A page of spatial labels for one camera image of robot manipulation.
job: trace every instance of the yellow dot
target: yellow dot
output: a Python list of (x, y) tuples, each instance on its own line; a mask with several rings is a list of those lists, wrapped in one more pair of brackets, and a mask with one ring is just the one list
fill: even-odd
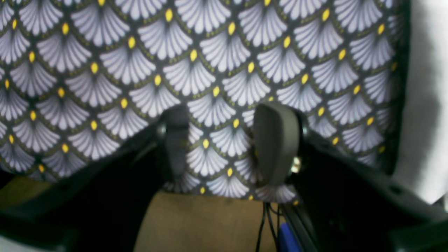
[(286, 37), (283, 41), (283, 47), (287, 48), (291, 44), (291, 37)]
[(383, 34), (383, 32), (384, 32), (384, 24), (382, 24), (378, 27), (378, 34), (381, 35), (381, 34)]
[(63, 145), (62, 145), (62, 151), (63, 151), (64, 153), (68, 153), (68, 152), (69, 152), (69, 146), (68, 146), (67, 144), (63, 144)]
[(32, 121), (36, 120), (36, 112), (31, 111), (30, 118), (31, 118)]
[(394, 62), (391, 67), (392, 72), (395, 71), (397, 68), (398, 68), (398, 62)]
[(236, 26), (234, 22), (231, 22), (228, 26), (228, 34), (232, 35), (235, 32)]
[(249, 65), (247, 66), (247, 71), (248, 71), (249, 73), (252, 73), (253, 70), (254, 70), (254, 68), (255, 68), (255, 64), (254, 64), (253, 62), (251, 62), (251, 63), (249, 63)]
[(323, 115), (324, 112), (325, 112), (325, 108), (324, 108), (324, 107), (321, 107), (321, 108), (319, 109), (319, 112), (318, 112), (319, 116), (321, 117), (321, 116)]
[(308, 81), (308, 74), (304, 74), (302, 76), (302, 84), (305, 84)]
[(93, 62), (92, 65), (90, 65), (90, 70), (92, 70), (92, 73), (96, 74), (98, 72), (98, 64)]
[(339, 53), (339, 60), (341, 61), (342, 59), (345, 58), (345, 55), (347, 54), (347, 51), (344, 49)]
[(44, 173), (45, 172), (45, 167), (43, 165), (39, 165), (39, 171), (41, 173)]
[(128, 46), (130, 49), (135, 47), (135, 38), (134, 37), (130, 37), (128, 40)]
[(373, 121), (374, 121), (373, 117), (370, 117), (369, 120), (367, 120), (367, 125), (368, 126), (372, 125)]
[(62, 25), (62, 34), (67, 35), (69, 33), (69, 31), (70, 31), (69, 24), (64, 23)]
[(30, 59), (30, 62), (33, 63), (34, 59), (36, 58), (36, 55), (34, 54), (34, 52), (30, 52), (30, 56), (28, 57)]
[(235, 120), (233, 121), (233, 127), (236, 128), (236, 127), (238, 127), (238, 125), (240, 125), (240, 120), (235, 119)]
[(330, 9), (326, 9), (322, 14), (322, 21), (326, 21), (330, 16)]
[(172, 10), (167, 9), (167, 12), (165, 12), (165, 18), (167, 19), (167, 22), (170, 22), (172, 19)]
[(220, 94), (220, 87), (213, 88), (213, 96), (217, 97)]
[(59, 89), (57, 90), (57, 94), (59, 95), (60, 98), (64, 97), (64, 96), (65, 96), (65, 91), (64, 91), (64, 89), (63, 89), (63, 88), (59, 88)]
[(95, 122), (95, 120), (92, 121), (90, 127), (92, 127), (93, 130), (96, 130), (96, 128), (98, 128), (98, 124)]
[(162, 82), (162, 77), (160, 75), (156, 75), (154, 78), (154, 83), (156, 86), (160, 85), (160, 83)]
[(127, 106), (128, 106), (128, 100), (126, 100), (126, 98), (123, 98), (121, 100), (121, 107), (125, 109)]
[(197, 57), (198, 57), (198, 52), (196, 51), (196, 49), (191, 51), (191, 53), (190, 53), (191, 61), (195, 61)]
[(354, 89), (353, 89), (353, 94), (358, 94), (359, 93), (359, 91), (361, 90), (361, 86), (360, 85), (357, 85)]
[(209, 144), (210, 144), (210, 142), (208, 142), (208, 139), (205, 139), (205, 140), (202, 142), (202, 145), (204, 146), (204, 149), (207, 149)]

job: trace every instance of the patterned fabric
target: patterned fabric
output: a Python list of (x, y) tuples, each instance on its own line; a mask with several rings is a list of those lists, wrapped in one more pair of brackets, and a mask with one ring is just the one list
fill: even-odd
[(372, 167), (396, 151), (405, 0), (3, 0), (0, 166), (57, 181), (166, 109), (190, 111), (176, 193), (287, 202), (255, 169), (255, 106), (277, 100)]

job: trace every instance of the blue object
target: blue object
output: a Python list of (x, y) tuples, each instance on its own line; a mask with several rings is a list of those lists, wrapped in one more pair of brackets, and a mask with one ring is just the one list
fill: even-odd
[(302, 252), (299, 241), (294, 238), (291, 229), (286, 223), (280, 226), (279, 240), (280, 252)]

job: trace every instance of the wooden surface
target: wooden surface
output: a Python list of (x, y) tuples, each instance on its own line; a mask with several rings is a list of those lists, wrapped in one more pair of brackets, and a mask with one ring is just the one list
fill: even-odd
[[(49, 186), (16, 177), (0, 190), (0, 208), (20, 204)], [(262, 213), (261, 202), (161, 192), (148, 208), (134, 252), (252, 252)], [(275, 251), (267, 219), (261, 251)]]

